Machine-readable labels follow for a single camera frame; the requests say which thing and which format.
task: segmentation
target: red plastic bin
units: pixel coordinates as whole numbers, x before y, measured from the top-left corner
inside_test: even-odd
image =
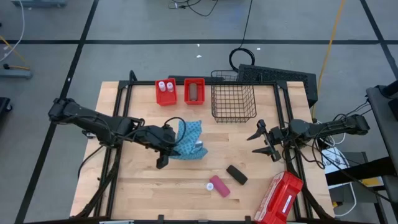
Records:
[[[159,88],[159,82],[164,82],[165,84],[167,84],[169,82],[173,83],[174,91],[169,92],[168,90],[166,90],[166,91],[162,92]],[[168,78],[165,80],[156,80],[155,86],[156,86],[156,103],[157,104],[159,104],[160,106],[166,106],[166,105],[174,105],[177,103],[177,86],[175,85],[174,78]]]
[[[196,101],[189,100],[189,84],[197,85],[198,98]],[[202,105],[205,102],[205,79],[204,78],[186,78],[184,81],[184,101],[188,105]]]

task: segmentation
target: wire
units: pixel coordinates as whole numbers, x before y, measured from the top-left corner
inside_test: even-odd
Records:
[[[183,133],[182,133],[182,135],[181,135],[181,138],[180,138],[178,141],[176,141],[176,142],[174,143],[175,145],[177,145],[177,144],[180,143],[180,142],[182,141],[182,139],[185,137],[185,133],[187,132],[187,124],[186,124],[186,122],[184,121],[184,119],[182,119],[182,118],[180,118],[180,117],[172,117],[172,118],[168,119],[167,121],[165,121],[164,125],[166,125],[169,121],[174,120],[174,119],[179,119],[180,121],[182,121],[182,123],[183,123],[183,125],[184,125],[184,131],[183,131]]]
[[[22,55],[20,55],[16,49],[13,49],[13,48],[11,47],[11,45],[4,39],[4,37],[3,37],[2,35],[0,35],[0,39],[1,39],[10,49],[12,49],[12,52],[13,52],[14,54],[16,54],[16,55],[27,65],[27,62],[26,62],[25,58],[24,58]]]
[[[11,54],[11,52],[14,51],[14,49],[18,46],[18,44],[21,42],[23,36],[24,36],[24,32],[25,32],[25,13],[24,13],[24,6],[22,5],[21,0],[18,0],[19,4],[21,5],[21,11],[22,11],[22,32],[21,32],[21,37],[19,38],[18,42],[14,45],[14,47],[4,55],[4,57],[2,59],[0,59],[0,62],[2,62],[4,59],[6,59],[8,57],[8,55]]]
[[[369,112],[369,111],[371,111],[372,109],[369,109],[369,110],[367,110],[367,111],[365,111],[365,113],[361,113],[361,115],[364,115],[364,114],[366,114],[367,112]]]
[[[318,88],[317,88],[317,93],[318,94],[319,94],[320,89],[321,89],[323,72],[325,71],[326,64],[328,63],[329,54],[330,54],[330,50],[331,50],[331,44],[333,43],[333,40],[335,39],[336,28],[337,28],[337,24],[338,24],[338,22],[340,20],[340,15],[341,15],[341,12],[343,10],[344,3],[345,3],[345,0],[341,0],[340,7],[338,9],[338,12],[337,12],[337,15],[336,15],[336,19],[335,19],[335,24],[333,25],[333,30],[331,32],[331,37],[330,37],[330,41],[329,41],[329,45],[328,45],[328,50],[326,51],[325,59],[323,60],[321,73],[319,74],[319,81],[318,81]],[[315,117],[315,105],[312,106],[312,118],[314,118],[314,117]]]
[[[170,2],[169,5],[168,5],[168,8],[169,8],[169,9],[178,9],[178,8],[180,8],[180,9],[186,9],[186,8],[188,7],[188,8],[191,9],[194,13],[198,14],[199,16],[203,16],[203,17],[208,17],[208,16],[210,16],[210,14],[213,12],[214,8],[216,7],[216,5],[217,5],[217,3],[218,3],[218,0],[216,0],[216,2],[214,3],[213,7],[211,8],[211,11],[210,11],[208,14],[204,15],[204,14],[202,14],[202,13],[200,13],[200,12],[194,10],[194,9],[191,7],[191,6],[194,6],[194,5],[198,4],[199,2],[201,2],[201,0],[198,0],[197,2],[195,2],[195,3],[193,3],[193,4],[190,4],[190,3],[189,3],[190,0],[186,0],[186,1],[176,1],[176,0],[172,0],[172,1],[173,1],[173,2]]]
[[[340,114],[336,115],[335,118],[333,118],[333,121],[336,121],[336,119],[339,118],[339,117],[341,117],[341,118],[339,118],[339,119],[337,119],[337,120],[341,120],[341,119],[343,119],[343,118],[347,118],[348,115],[350,115],[350,114],[352,114],[352,113],[355,113],[355,112],[358,112],[358,111],[360,111],[361,109],[363,109],[363,108],[369,106],[369,104],[367,104],[367,103],[368,103],[368,100],[366,100],[365,103],[359,105],[357,108],[355,108],[354,110],[352,110],[352,111],[350,111],[350,112],[348,112],[348,113],[346,113],[346,114],[340,113]]]
[[[359,181],[358,179],[356,179],[356,178],[353,177],[352,175],[349,175],[349,174],[348,174],[347,172],[345,172],[342,168],[338,167],[338,165],[336,165],[334,162],[332,162],[331,159],[330,159],[329,157],[325,156],[322,152],[320,152],[320,153],[321,153],[321,154],[323,155],[323,157],[325,157],[325,159],[327,159],[332,165],[334,165],[337,169],[339,169],[340,172],[341,172],[342,174],[344,174],[345,176],[347,176],[348,178],[350,178],[352,181],[359,183],[359,184],[360,184],[362,187],[364,187],[366,190],[372,192],[373,194],[379,196],[380,198],[383,198],[384,200],[386,200],[386,201],[388,201],[388,202],[390,202],[390,203],[393,203],[393,201],[389,200],[387,197],[385,197],[385,196],[383,196],[383,195],[377,193],[377,192],[374,191],[373,189],[371,189],[371,188],[367,187],[366,185],[364,185],[361,181]]]
[[[174,0],[172,0],[172,1],[173,2],[169,3],[169,9],[178,9],[178,8],[185,9],[188,5],[194,6],[194,5],[198,4],[201,0],[198,0],[197,2],[195,2],[193,4],[188,3],[190,0],[186,0],[186,1],[182,1],[182,2],[174,1]],[[186,3],[187,5],[178,6],[178,4],[183,4],[183,3]]]
[[[347,160],[347,158],[343,155],[343,153],[340,152],[340,155],[338,155],[337,153],[334,153],[334,154],[336,154],[337,156],[340,156],[341,158],[343,158],[343,159],[345,160],[346,166],[349,167],[349,165],[348,165],[348,160]],[[343,213],[343,214],[335,214],[336,217],[343,217],[343,216],[349,214],[349,213],[355,208],[355,206],[356,206],[356,197],[355,197],[355,193],[354,193],[353,183],[349,183],[349,187],[351,188],[351,192],[353,193],[354,205],[353,205],[347,212],[345,212],[345,213]]]
[[[282,150],[282,158],[283,158],[284,161],[286,161],[286,162],[292,162],[292,161],[296,158],[296,156],[297,156],[297,153],[294,152],[294,156],[293,156],[290,160],[287,160],[287,159],[286,159],[286,155],[285,155],[285,148]]]
[[[83,165],[87,162],[88,159],[93,157],[100,149],[102,149],[102,147],[104,147],[104,146],[100,146],[99,148],[97,148],[94,152],[92,152],[90,155],[88,155],[87,158],[85,160],[83,160],[83,162],[81,162],[79,170],[77,172],[77,179],[79,179],[80,171],[81,171],[81,168],[83,168]]]
[[[8,65],[9,68],[16,68],[16,69],[23,69],[23,70],[30,70],[28,67],[17,66],[17,65]]]
[[[246,25],[244,26],[244,32],[243,32],[243,38],[241,45],[238,48],[241,48],[244,42],[244,38],[246,37],[246,31],[248,29],[248,24],[249,24],[249,18],[250,18],[250,12],[251,12],[251,5],[253,4],[253,0],[250,0],[250,6],[249,6],[249,13],[248,13],[248,18],[246,19]]]
[[[329,142],[326,138],[325,140],[322,138],[319,138],[319,140],[321,140],[323,143],[327,144],[330,147],[334,147],[337,146],[341,143],[343,143],[343,141],[346,139],[346,133],[343,134],[343,138],[341,139],[340,142],[336,142],[333,136],[327,136],[327,138],[331,139],[331,142]]]
[[[213,10],[214,10],[214,8],[216,7],[216,5],[217,5],[217,3],[218,3],[218,0],[216,0],[216,2],[214,3],[214,6],[213,6],[213,8],[211,9],[211,11],[207,14],[207,15],[204,15],[204,14],[202,14],[202,13],[199,13],[199,12],[196,12],[194,9],[192,9],[192,5],[189,5],[188,4],[188,7],[194,12],[194,13],[196,13],[196,14],[198,14],[198,15],[200,15],[200,16],[203,16],[203,17],[208,17],[208,16],[210,16],[210,14],[213,12]]]
[[[312,151],[314,160],[309,160],[309,159],[307,159],[307,158],[304,156],[303,152],[300,150],[300,148],[298,147],[298,145],[297,145],[297,143],[296,143],[295,140],[293,141],[293,143],[294,143],[294,146],[295,146],[295,151],[296,151],[296,153],[297,153],[297,154],[300,154],[300,155],[303,157],[303,159],[304,159],[305,161],[307,161],[307,162],[315,162],[315,163],[317,163],[317,165],[318,165],[319,168],[325,169],[325,165],[323,164],[323,161],[319,161],[319,160],[317,159],[317,157],[315,156],[314,151]]]
[[[347,176],[348,178],[350,178],[352,181],[359,183],[359,184],[360,184],[362,187],[364,187],[366,190],[372,192],[373,194],[379,196],[380,198],[383,198],[384,200],[386,200],[386,201],[388,201],[388,202],[390,202],[390,203],[393,203],[393,202],[392,202],[391,200],[389,200],[387,197],[385,197],[385,196],[383,196],[383,195],[377,193],[377,192],[374,191],[373,189],[370,189],[369,187],[367,187],[366,185],[364,185],[361,181],[359,181],[358,179],[356,179],[356,178],[353,177],[352,175],[349,175],[346,171],[344,171],[342,168],[338,167],[338,165],[336,165],[334,162],[332,162],[331,159],[330,159],[329,157],[325,156],[324,153],[322,153],[322,151],[319,149],[318,145],[315,144],[315,142],[316,142],[317,139],[318,139],[317,136],[319,136],[319,134],[320,134],[325,128],[326,128],[326,127],[324,127],[323,129],[321,129],[321,130],[318,132],[318,134],[315,136],[314,141],[312,142],[312,153],[313,153],[314,157],[315,157],[314,149],[316,148],[317,151],[322,155],[322,158],[325,158],[326,160],[328,160],[328,161],[329,161],[331,164],[333,164],[338,170],[340,170],[342,174],[344,174],[345,176]]]
[[[149,130],[146,130],[146,129],[137,129],[137,130],[133,130],[133,131],[131,131],[129,134],[127,134],[127,135],[121,137],[120,139],[121,139],[121,140],[134,141],[134,138],[135,138],[135,136],[136,136],[136,134],[137,134],[138,132],[145,132],[145,133],[149,133],[149,134],[153,135],[155,138],[157,138],[158,140],[160,140],[160,141],[162,141],[162,142],[165,142],[165,143],[167,143],[167,144],[171,144],[171,145],[173,145],[173,146],[176,146],[176,145],[177,145],[178,143],[180,143],[180,142],[182,141],[182,139],[185,137],[185,133],[187,132],[187,124],[186,124],[186,122],[184,121],[184,119],[182,119],[182,118],[180,118],[180,117],[172,117],[172,118],[168,119],[168,120],[164,123],[164,126],[165,126],[169,121],[171,121],[171,120],[173,120],[173,119],[179,119],[179,120],[181,120],[182,123],[183,123],[183,125],[184,125],[183,133],[182,133],[182,135],[181,135],[181,138],[180,138],[178,141],[170,142],[170,141],[168,141],[168,140],[166,140],[166,139],[164,139],[164,138],[162,138],[162,137],[159,137],[158,135],[156,135],[156,134],[153,133],[152,131],[149,131]]]
[[[244,32],[243,32],[243,38],[242,38],[241,45],[240,45],[238,48],[233,49],[233,50],[231,51],[231,53],[229,53],[229,65],[231,66],[231,68],[232,68],[235,72],[238,72],[239,69],[236,68],[236,67],[234,66],[234,64],[232,63],[232,56],[233,56],[233,55],[235,54],[235,52],[237,52],[237,51],[243,51],[243,52],[247,53],[247,54],[250,56],[251,65],[254,65],[255,62],[256,62],[256,58],[255,58],[253,52],[251,52],[249,49],[244,49],[244,48],[242,48],[243,43],[244,43],[244,39],[245,39],[245,37],[246,37],[246,31],[247,31],[247,29],[248,29],[248,24],[249,24],[249,18],[250,18],[250,12],[251,12],[251,6],[252,6],[252,4],[253,4],[253,0],[250,1],[249,12],[248,12],[248,18],[246,19],[246,26],[244,27]]]

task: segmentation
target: red case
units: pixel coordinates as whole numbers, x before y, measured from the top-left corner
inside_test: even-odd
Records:
[[[254,216],[257,224],[285,224],[303,181],[290,172],[277,174]]]
[[[196,101],[189,100],[189,84],[197,84],[198,99]],[[205,79],[204,78],[186,78],[184,81],[184,101],[188,105],[202,105],[205,102]]]
[[[173,83],[174,91],[169,92],[166,90],[162,92],[159,88],[159,82],[164,82],[165,84],[167,84],[168,82]],[[174,78],[168,78],[165,80],[156,80],[155,86],[156,86],[156,103],[158,103],[160,106],[174,105],[177,103],[177,86],[175,84]]]

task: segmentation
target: white label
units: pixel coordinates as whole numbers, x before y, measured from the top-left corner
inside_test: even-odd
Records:
[[[284,209],[282,210],[283,213],[286,212],[287,206],[289,205],[290,199],[292,199],[292,196],[289,195],[289,197],[287,198],[287,201],[285,203]]]

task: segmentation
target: black block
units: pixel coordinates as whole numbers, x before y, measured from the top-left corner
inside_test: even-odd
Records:
[[[248,181],[248,178],[242,174],[241,171],[239,171],[235,166],[230,165],[227,170],[226,170],[231,176],[238,181],[241,185],[244,185],[246,181]]]

